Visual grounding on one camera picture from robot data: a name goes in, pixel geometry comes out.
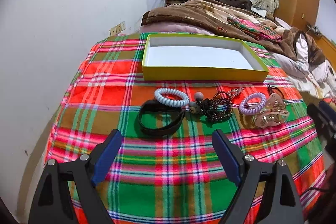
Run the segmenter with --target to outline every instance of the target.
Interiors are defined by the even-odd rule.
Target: metal screw
[[[48,165],[54,165],[55,163],[56,163],[56,160],[54,159],[48,160]]]
[[[253,160],[254,160],[254,156],[252,156],[252,155],[250,155],[250,154],[247,154],[247,155],[245,155],[245,159],[246,159],[247,161],[253,161]]]
[[[88,154],[83,154],[79,157],[81,160],[85,161],[89,159],[89,155]]]
[[[284,160],[278,160],[278,163],[281,165],[281,166],[285,166],[286,165],[286,162]]]

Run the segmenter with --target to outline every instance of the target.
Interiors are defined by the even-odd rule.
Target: hair clip
[[[268,97],[264,108],[266,109],[285,109],[286,103],[280,97],[278,93],[272,93],[270,97]]]
[[[256,114],[255,125],[260,128],[274,127],[283,123],[289,116],[286,109],[264,110]]]

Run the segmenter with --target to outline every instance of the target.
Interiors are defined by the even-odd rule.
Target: red plaid cloth
[[[226,174],[211,144],[220,128],[243,153],[262,162],[284,159],[299,194],[320,187],[325,177],[323,156],[313,120],[284,71],[265,48],[249,43],[268,66],[263,83],[236,81],[145,81],[142,58],[148,34],[108,37],[91,49],[64,95],[53,123],[45,161],[71,161],[90,153],[110,131],[119,129],[124,141],[105,181],[96,190],[116,224],[215,224],[229,206],[236,186]],[[253,92],[267,94],[267,85],[281,89],[290,112],[276,127],[251,128],[239,113],[239,103]],[[139,130],[140,106],[157,88],[175,88],[190,98],[201,91],[211,98],[218,91],[244,87],[235,97],[226,122],[208,123],[205,116],[186,112],[179,130],[169,138],[148,139]],[[150,128],[166,125],[169,117],[146,114]],[[74,182],[70,194],[80,224],[86,224]],[[245,223],[256,218],[263,184],[260,183]],[[303,212],[320,192],[301,197]]]
[[[282,40],[281,36],[274,30],[260,23],[253,23],[249,20],[231,17],[227,18],[227,22],[256,40],[269,40],[271,42],[280,42]]]

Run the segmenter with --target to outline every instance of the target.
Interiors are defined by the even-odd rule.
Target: bed
[[[158,8],[144,16],[140,32],[192,32],[215,34],[259,43],[264,46],[286,72],[293,85],[304,95],[305,102],[319,100],[335,102],[336,72],[322,50],[315,42],[306,42],[307,34],[302,34],[296,42],[294,38],[287,41],[285,32],[292,27],[280,18],[267,16],[265,10],[252,8],[255,13],[234,8],[214,0],[190,0],[180,7],[172,9]],[[250,21],[252,24],[263,24],[274,30],[282,40],[271,43],[254,39],[246,32],[229,24],[228,18]],[[310,62],[309,51],[316,51],[318,62]]]
[[[263,83],[146,82],[141,62],[147,36],[108,37],[92,47],[61,101],[44,159],[75,160],[90,153],[112,129],[119,129],[124,136],[122,147],[97,187],[115,223],[217,223],[236,191],[211,145],[211,134],[217,128],[258,160],[285,159],[299,194],[321,185],[325,171],[313,120],[307,116],[299,91],[263,46],[249,42],[269,68]],[[284,93],[290,116],[277,127],[261,130],[248,124],[238,105],[252,92],[267,94],[268,84]],[[154,90],[163,86],[182,90],[191,98],[196,91],[211,98],[219,90],[244,90],[233,100],[234,114],[227,122],[211,124],[187,109],[182,126],[172,137],[148,139],[139,130],[137,113],[140,105],[153,98]],[[165,121],[148,116],[145,122],[158,127]],[[75,185],[69,183],[69,188],[79,223],[86,223]],[[262,193],[260,184],[246,223],[253,223]],[[318,196],[319,192],[310,191],[301,197],[305,214]]]

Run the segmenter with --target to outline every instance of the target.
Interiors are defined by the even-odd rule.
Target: chain necklace
[[[210,122],[227,120],[232,115],[232,99],[238,96],[242,90],[243,88],[227,92],[219,91],[212,99],[196,100],[196,103],[201,108],[201,114],[205,115]],[[224,106],[224,110],[218,111],[219,106]]]

